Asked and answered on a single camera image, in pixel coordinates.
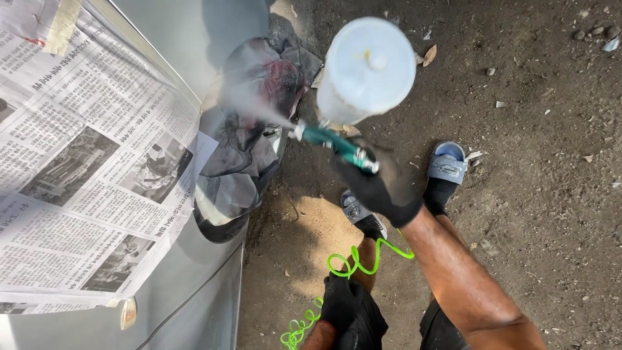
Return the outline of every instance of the tape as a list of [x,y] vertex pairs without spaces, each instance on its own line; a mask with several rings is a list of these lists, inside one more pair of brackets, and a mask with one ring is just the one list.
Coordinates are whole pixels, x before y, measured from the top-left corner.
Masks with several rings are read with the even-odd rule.
[[81,7],[82,0],[60,0],[43,52],[65,55]]

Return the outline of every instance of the black glove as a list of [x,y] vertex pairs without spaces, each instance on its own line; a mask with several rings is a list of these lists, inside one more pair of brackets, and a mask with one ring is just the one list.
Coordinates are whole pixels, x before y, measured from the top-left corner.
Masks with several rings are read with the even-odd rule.
[[382,149],[363,138],[350,139],[365,149],[373,161],[380,162],[378,174],[364,173],[359,167],[334,155],[330,164],[338,171],[361,204],[386,216],[393,227],[406,226],[421,210],[423,200],[412,188],[408,174],[400,167],[393,152]]
[[329,273],[324,278],[324,304],[320,321],[330,323],[338,334],[348,330],[363,302],[363,286],[348,277]]

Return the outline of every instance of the dirt ground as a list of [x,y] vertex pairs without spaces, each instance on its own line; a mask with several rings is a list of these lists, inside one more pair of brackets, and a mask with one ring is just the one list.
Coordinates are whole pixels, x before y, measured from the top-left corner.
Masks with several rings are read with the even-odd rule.
[[[601,51],[603,34],[573,39],[622,24],[622,2],[279,0],[272,11],[271,40],[294,31],[319,57],[345,23],[385,11],[420,55],[437,44],[406,100],[359,129],[407,157],[419,189],[438,141],[487,151],[448,205],[475,257],[551,349],[622,347],[622,51]],[[304,96],[300,118],[314,101]],[[327,257],[362,238],[336,205],[345,187],[328,156],[289,141],[251,217],[238,349],[280,348],[323,295]],[[394,229],[389,240],[405,247]],[[372,295],[389,324],[384,348],[417,349],[429,287],[416,261],[383,248]]]

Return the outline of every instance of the black shorts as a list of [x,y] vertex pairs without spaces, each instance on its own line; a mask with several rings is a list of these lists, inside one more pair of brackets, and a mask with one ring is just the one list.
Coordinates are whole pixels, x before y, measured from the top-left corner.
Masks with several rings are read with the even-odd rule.
[[[367,292],[354,323],[334,343],[333,350],[382,349],[382,338],[389,326],[376,302]],[[419,324],[423,337],[421,350],[469,350],[471,347],[434,300]]]

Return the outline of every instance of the forearm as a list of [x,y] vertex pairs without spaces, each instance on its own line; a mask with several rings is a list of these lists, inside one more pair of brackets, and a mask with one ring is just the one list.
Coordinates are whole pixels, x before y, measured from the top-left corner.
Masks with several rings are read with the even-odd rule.
[[329,350],[336,338],[337,332],[333,326],[318,322],[300,350]]
[[512,299],[425,207],[401,232],[439,305],[463,334],[521,322]]

